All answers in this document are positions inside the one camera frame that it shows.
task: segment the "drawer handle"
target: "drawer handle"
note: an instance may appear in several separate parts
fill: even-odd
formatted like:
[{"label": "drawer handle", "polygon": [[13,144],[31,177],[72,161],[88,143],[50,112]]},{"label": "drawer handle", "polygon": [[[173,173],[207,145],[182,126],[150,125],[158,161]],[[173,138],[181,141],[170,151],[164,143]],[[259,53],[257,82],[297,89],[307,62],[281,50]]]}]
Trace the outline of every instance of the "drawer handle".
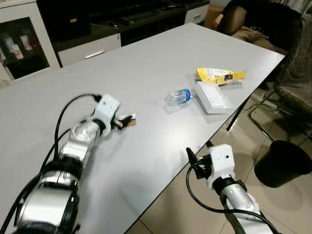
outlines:
[{"label": "drawer handle", "polygon": [[194,19],[198,18],[198,17],[201,17],[201,14],[197,15],[197,16],[194,16]]},{"label": "drawer handle", "polygon": [[102,51],[96,52],[96,53],[94,53],[94,54],[87,55],[85,58],[86,58],[86,59],[89,59],[89,58],[92,58],[92,57],[95,57],[95,56],[97,56],[97,55],[101,55],[101,54],[104,54],[104,53],[105,53],[105,51],[102,50]]}]

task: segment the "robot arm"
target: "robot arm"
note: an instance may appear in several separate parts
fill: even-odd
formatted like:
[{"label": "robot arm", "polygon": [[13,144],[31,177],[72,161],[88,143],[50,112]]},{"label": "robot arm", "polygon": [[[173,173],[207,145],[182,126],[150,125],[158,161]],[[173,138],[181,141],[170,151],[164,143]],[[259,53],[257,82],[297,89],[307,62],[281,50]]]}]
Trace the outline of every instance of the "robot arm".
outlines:
[{"label": "robot arm", "polygon": [[[269,225],[263,222],[265,218],[261,219],[261,217],[251,214],[253,212],[258,216],[262,216],[255,198],[247,193],[247,189],[242,181],[234,180],[235,164],[230,145],[223,144],[210,147],[208,155],[199,158],[199,161],[190,148],[187,148],[187,153],[191,168],[194,168],[197,179],[207,179],[208,187],[215,190],[220,196],[224,209],[242,211],[240,213],[223,212],[236,234],[273,234]],[[188,176],[189,173],[187,175],[189,192],[192,198],[198,202],[198,199],[190,190]],[[206,209],[215,212],[219,211],[210,207]]]},{"label": "robot arm", "polygon": [[110,133],[119,106],[119,101],[104,95],[94,114],[71,128],[58,159],[43,168],[38,183],[20,204],[15,233],[71,234],[79,229],[79,226],[74,228],[78,183],[92,146],[100,136]]}]

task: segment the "white table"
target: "white table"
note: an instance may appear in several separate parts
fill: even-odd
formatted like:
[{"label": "white table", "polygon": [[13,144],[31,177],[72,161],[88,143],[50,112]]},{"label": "white table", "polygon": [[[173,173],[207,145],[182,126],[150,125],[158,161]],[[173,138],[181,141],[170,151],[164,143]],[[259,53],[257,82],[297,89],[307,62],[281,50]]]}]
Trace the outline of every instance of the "white table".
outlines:
[{"label": "white table", "polygon": [[[168,111],[167,92],[192,88],[195,70],[246,71],[242,85],[222,87],[238,107],[283,55],[194,24],[0,90],[0,221],[39,170],[63,106],[75,95],[109,93],[118,114],[137,125],[114,131],[94,150],[80,185],[80,233],[121,234],[144,212],[195,152],[230,116],[206,115],[196,100]],[[89,99],[71,106],[64,129],[90,114]]]}]

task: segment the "chair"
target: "chair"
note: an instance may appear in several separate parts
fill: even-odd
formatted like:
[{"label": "chair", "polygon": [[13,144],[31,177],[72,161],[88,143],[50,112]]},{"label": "chair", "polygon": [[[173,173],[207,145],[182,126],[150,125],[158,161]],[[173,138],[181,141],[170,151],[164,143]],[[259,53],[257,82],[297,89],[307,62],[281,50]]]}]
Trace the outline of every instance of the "chair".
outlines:
[{"label": "chair", "polygon": [[[276,79],[274,91],[248,114],[249,119],[271,141],[274,139],[252,118],[252,113],[273,93],[281,99],[278,105],[279,113],[291,112],[295,118],[312,122],[312,15],[306,14],[301,17],[296,41]],[[300,144],[311,135],[312,132],[308,133]]]}]

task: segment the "cabinet drawer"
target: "cabinet drawer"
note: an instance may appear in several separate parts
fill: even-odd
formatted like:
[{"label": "cabinet drawer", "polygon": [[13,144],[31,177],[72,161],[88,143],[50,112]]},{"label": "cabinet drawer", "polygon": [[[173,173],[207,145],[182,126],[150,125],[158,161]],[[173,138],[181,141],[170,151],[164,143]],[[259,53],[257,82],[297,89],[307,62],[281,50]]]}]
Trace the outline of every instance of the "cabinet drawer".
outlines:
[{"label": "cabinet drawer", "polygon": [[58,56],[64,67],[75,62],[93,58],[120,47],[120,34],[114,34],[106,38],[60,51],[58,52]]},{"label": "cabinet drawer", "polygon": [[187,11],[184,24],[200,23],[204,21],[208,11],[208,6],[209,4]]}]

